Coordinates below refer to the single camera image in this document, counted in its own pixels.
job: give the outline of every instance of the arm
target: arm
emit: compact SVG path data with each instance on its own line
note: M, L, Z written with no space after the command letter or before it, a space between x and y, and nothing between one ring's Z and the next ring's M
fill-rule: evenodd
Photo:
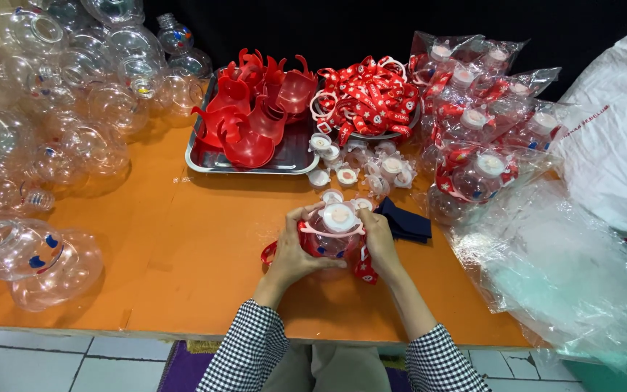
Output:
M253 298L239 307L196 392L257 392L262 389L289 349L282 319L275 311L284 291L317 269L346 265L342 260L312 257L299 245L297 221L319 206L314 204L287 214L272 266L258 283Z
M372 267L386 282L410 339L405 366L415 392L487 392L483 379L437 323L398 259L384 216L360 210Z

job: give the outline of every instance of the purple mat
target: purple mat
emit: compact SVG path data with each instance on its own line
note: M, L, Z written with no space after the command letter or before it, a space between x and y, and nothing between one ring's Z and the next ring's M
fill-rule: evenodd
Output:
M174 343L157 392L194 392L214 354L191 354L185 341ZM405 370L386 368L393 392L412 392Z

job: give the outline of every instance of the metal tray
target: metal tray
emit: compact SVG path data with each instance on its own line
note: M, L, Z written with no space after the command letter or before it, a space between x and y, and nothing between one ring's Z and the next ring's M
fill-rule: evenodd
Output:
M323 80L319 81L318 83L318 90L321 90L323 88ZM314 102L314 105L316 105L317 109L320 109L320 105L317 102ZM415 110L413 111L413 118L410 120L410 124L407 125L408 128L413 129L413 127L415 126L415 124L417 124L417 121L420 121L420 108L419 105L415 106ZM340 127L338 126L334 126L333 127L333 131L335 131L334 135L335 138L338 137L338 132L340 131ZM386 131L384 133L382 133L381 135L377 135L377 136L364 136L362 134L359 134L357 132L352 132L350 134L350 139L357 139L357 140L371 140L371 141L378 141L378 140L386 140L386 139L391 139L391 138L395 138L396 136L401 136L400 133L398 132L391 132L391 131Z
M210 84L205 93L201 109L217 92L217 73L210 78ZM256 169L244 169L231 165L221 148L212 147L196 137L195 130L204 127L202 117L197 120L190 134L185 150L185 162L188 167L200 173L247 173L247 174L304 174L318 165L318 154L309 152L309 139L316 129L311 116L305 120L289 124L284 127L282 141L274 148L274 155L270 162Z

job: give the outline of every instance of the navy blue cloth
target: navy blue cloth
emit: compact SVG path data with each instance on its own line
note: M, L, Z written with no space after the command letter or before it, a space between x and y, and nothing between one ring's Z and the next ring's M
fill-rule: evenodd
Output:
M402 238L427 244L427 239L432 238L430 219L396 207L396 204L388 197L381 201L374 212L388 219L391 234L396 239Z

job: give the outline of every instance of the checkered sleeve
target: checkered sleeve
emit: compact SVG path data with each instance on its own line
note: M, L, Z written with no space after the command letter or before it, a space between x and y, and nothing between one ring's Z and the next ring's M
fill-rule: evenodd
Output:
M491 391L441 324L410 342L405 368L414 392Z
M277 312L249 299L239 307L196 392L258 392L288 349Z

